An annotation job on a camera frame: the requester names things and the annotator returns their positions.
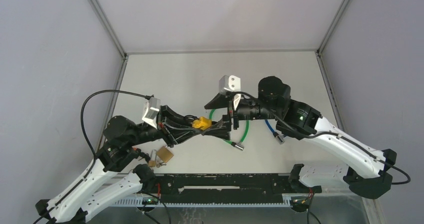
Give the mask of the yellow tag padlock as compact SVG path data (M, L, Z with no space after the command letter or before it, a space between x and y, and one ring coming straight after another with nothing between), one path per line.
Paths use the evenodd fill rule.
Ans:
M212 120L206 117L197 117L194 115L186 115L183 119L191 124L191 126L195 129L200 129L202 131L210 128L213 125Z

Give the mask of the green cable lock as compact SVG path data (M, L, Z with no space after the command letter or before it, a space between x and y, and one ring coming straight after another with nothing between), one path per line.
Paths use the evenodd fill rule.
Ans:
M209 112L208 118L213 121L218 121L222 115L226 114L226 109L213 109ZM239 128L230 132L229 138L221 139L231 147L242 151L244 149L244 141L248 136L250 129L250 121L240 121Z

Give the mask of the blue cable lock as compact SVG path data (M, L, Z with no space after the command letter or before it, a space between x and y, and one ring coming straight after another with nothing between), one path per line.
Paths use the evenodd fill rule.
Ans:
M270 130L270 132L272 133L272 135L274 136L274 138L278 141L279 144L284 144L285 143L285 135L284 134L279 134L270 124L270 122L268 120L264 121L266 123L266 126L268 127L268 129Z

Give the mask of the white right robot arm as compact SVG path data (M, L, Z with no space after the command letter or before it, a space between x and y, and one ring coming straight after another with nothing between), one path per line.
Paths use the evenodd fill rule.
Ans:
M393 185L389 169L397 154L391 149L373 149L332 124L310 105L293 100L291 88L278 77L268 76L258 83L258 95L241 91L241 80L234 75L220 79L218 94L205 105L206 110L227 110L222 122L229 133L239 121L276 120L283 135L314 144L341 160L341 165L295 164L289 187L295 192L307 188L348 188L354 194L377 199Z

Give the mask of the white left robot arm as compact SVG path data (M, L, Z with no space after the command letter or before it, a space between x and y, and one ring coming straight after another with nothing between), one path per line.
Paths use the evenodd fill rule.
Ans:
M129 194L153 191L157 178L149 166L152 158L138 145L162 139L172 147L208 134L213 124L167 106L147 106L139 124L114 116L103 132L106 142L83 173L56 197L36 203L39 218L50 224L85 224Z

